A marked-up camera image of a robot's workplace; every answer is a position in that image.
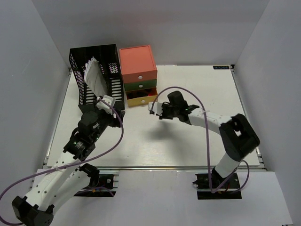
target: orange drawer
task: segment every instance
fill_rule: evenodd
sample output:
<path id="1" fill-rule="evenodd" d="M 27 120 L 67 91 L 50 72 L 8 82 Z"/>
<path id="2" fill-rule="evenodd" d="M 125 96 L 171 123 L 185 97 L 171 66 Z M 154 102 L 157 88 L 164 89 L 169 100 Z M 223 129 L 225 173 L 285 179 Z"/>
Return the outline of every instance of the orange drawer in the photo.
<path id="1" fill-rule="evenodd" d="M 146 105 L 149 102 L 154 101 L 158 96 L 156 88 L 131 91 L 131 92 L 126 92 L 126 94 L 127 94 L 127 105 L 129 107 Z"/>
<path id="2" fill-rule="evenodd" d="M 151 46 L 122 48 L 119 50 L 124 83 L 157 79 L 157 67 Z"/>

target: green drawer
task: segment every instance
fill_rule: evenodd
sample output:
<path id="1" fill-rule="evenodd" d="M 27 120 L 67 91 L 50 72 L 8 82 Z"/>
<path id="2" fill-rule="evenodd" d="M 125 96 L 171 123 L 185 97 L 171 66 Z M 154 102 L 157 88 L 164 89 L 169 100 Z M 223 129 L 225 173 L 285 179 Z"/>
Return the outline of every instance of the green drawer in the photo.
<path id="1" fill-rule="evenodd" d="M 157 86 L 157 79 L 132 82 L 132 83 L 124 83 L 124 89 L 126 92 L 140 90 L 140 89 L 149 89 L 149 88 L 154 88 L 156 86 Z"/>

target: wall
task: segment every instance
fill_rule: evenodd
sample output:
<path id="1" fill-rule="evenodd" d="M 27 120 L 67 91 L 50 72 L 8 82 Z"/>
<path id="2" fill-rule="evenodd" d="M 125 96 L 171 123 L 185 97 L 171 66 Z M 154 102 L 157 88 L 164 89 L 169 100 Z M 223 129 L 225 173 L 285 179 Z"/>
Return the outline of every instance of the wall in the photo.
<path id="1" fill-rule="evenodd" d="M 42 167 L 68 68 L 30 0 L 0 1 L 0 31 L 2 192 Z M 29 186 L 16 186 L 1 201 L 6 220 L 18 222 L 11 201 Z"/>
<path id="2" fill-rule="evenodd" d="M 260 151 L 301 225 L 301 1 L 271 0 L 236 65 L 236 81 Z"/>
<path id="3" fill-rule="evenodd" d="M 151 44 L 156 63 L 235 64 L 269 0 L 32 0 L 61 55 Z"/>

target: small drawer cabinet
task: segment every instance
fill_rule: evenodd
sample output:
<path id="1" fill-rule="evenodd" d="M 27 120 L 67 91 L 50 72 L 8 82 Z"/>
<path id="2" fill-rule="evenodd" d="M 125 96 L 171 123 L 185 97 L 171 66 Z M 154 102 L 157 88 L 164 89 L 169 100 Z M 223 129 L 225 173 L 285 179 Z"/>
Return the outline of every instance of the small drawer cabinet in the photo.
<path id="1" fill-rule="evenodd" d="M 157 97 L 157 67 L 151 47 L 119 50 L 121 73 L 129 107 L 148 104 Z"/>

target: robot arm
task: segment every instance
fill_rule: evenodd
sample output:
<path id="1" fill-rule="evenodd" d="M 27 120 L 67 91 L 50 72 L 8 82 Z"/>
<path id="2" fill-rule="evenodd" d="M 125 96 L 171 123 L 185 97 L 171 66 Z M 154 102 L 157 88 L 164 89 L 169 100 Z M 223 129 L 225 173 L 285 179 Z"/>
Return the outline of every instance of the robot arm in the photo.
<path id="1" fill-rule="evenodd" d="M 109 96 L 104 96 L 103 101 L 111 106 L 115 104 L 115 99 Z M 75 166 L 46 174 L 23 198 L 17 196 L 13 200 L 15 215 L 21 222 L 27 226 L 48 226 L 58 209 L 75 193 L 98 184 L 99 170 L 96 167 L 88 163 L 78 165 L 95 149 L 95 142 L 108 126 L 119 127 L 120 122 L 103 102 L 98 102 L 93 111 L 82 115 L 53 168 L 66 164 Z"/>
<path id="2" fill-rule="evenodd" d="M 188 105 L 179 91 L 172 92 L 167 97 L 169 103 L 155 103 L 153 109 L 153 103 L 149 103 L 150 114 L 158 115 L 159 119 L 178 118 L 189 125 L 205 128 L 204 112 L 199 106 Z M 215 185 L 218 186 L 259 145 L 260 141 L 242 114 L 230 117 L 208 112 L 206 115 L 209 130 L 222 137 L 226 151 L 212 170 Z"/>

